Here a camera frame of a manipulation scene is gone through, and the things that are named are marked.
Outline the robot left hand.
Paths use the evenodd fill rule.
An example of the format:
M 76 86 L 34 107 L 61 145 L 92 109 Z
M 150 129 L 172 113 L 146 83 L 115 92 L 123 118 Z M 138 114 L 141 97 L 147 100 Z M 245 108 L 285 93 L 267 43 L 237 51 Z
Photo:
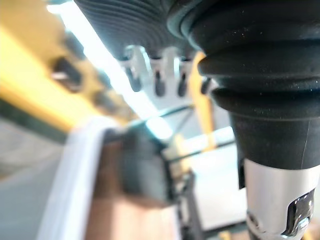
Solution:
M 205 57 L 229 113 L 252 240 L 300 240 L 320 177 L 320 3 L 317 0 L 78 0 L 118 59 L 138 45 Z

